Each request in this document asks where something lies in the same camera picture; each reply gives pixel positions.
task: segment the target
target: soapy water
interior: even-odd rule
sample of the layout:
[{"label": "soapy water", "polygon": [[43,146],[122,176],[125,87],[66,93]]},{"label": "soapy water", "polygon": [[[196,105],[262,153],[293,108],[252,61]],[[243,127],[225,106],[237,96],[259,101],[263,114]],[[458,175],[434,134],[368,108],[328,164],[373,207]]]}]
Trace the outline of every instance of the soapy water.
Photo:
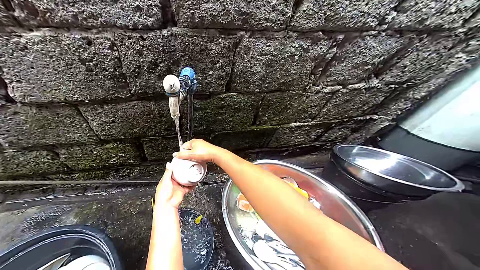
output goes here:
[{"label": "soapy water", "polygon": [[186,269],[204,269],[213,252],[214,236],[206,218],[198,224],[198,213],[180,210],[180,236],[182,239],[183,262]]},{"label": "soapy water", "polygon": [[179,137],[179,149],[182,150],[181,145],[183,144],[180,135],[180,117],[173,119],[175,121],[175,129],[177,130],[177,136]]}]

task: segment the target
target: white faucet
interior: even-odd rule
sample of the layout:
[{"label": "white faucet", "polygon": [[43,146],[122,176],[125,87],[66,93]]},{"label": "white faucet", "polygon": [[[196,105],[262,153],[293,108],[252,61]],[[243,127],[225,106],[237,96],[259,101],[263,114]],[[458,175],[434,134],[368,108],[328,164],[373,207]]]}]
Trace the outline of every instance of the white faucet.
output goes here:
[{"label": "white faucet", "polygon": [[180,91],[180,81],[175,75],[167,75],[163,78],[163,88],[168,95],[170,116],[173,119],[180,117],[180,102],[185,98],[185,93]]}]

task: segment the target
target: stainless steel basin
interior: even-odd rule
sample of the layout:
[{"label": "stainless steel basin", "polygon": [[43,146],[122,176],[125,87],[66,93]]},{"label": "stainless steel basin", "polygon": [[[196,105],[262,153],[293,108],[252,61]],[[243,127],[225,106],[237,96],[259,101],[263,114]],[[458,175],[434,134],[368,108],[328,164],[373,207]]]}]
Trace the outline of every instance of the stainless steel basin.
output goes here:
[{"label": "stainless steel basin", "polygon": [[461,181],[428,163],[382,149],[337,145],[331,159],[358,181],[395,194],[425,196],[465,188]]},{"label": "stainless steel basin", "polygon": [[[329,182],[307,172],[306,170],[277,160],[259,160],[255,164],[272,172],[278,177],[291,177],[299,187],[315,196],[320,202],[322,211],[332,219],[345,225],[358,235],[370,241],[380,250],[384,247],[367,216],[353,203],[348,196]],[[230,179],[223,189],[222,212],[228,233],[233,243],[245,260],[255,270],[270,270],[270,268],[254,256],[240,234],[240,224],[254,223],[256,220],[250,213],[237,208],[237,196],[240,190]]]}]

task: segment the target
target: black bucket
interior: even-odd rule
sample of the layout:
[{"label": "black bucket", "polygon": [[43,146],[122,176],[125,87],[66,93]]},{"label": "black bucket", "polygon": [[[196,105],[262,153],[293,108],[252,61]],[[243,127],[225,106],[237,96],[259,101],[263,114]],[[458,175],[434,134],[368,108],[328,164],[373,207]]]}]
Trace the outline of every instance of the black bucket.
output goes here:
[{"label": "black bucket", "polygon": [[64,265],[86,255],[97,255],[112,270],[123,270],[117,251],[108,236],[88,226],[60,226],[41,232],[0,255],[0,270],[37,270],[70,254]]},{"label": "black bucket", "polygon": [[358,181],[339,168],[333,161],[327,163],[322,171],[322,178],[339,188],[352,198],[364,211],[379,209],[389,204],[422,200],[428,196],[405,196],[390,193],[366,182]]}]

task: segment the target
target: running water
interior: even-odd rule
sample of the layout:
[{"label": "running water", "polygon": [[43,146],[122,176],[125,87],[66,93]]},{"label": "running water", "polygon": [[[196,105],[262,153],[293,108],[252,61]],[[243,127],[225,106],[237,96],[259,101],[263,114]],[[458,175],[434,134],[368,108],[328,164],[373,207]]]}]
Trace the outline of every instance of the running water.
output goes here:
[{"label": "running water", "polygon": [[175,121],[175,128],[177,129],[177,135],[179,137],[179,147],[181,150],[182,149],[181,145],[183,144],[183,142],[181,141],[181,135],[180,135],[180,117],[174,118],[173,120]]}]

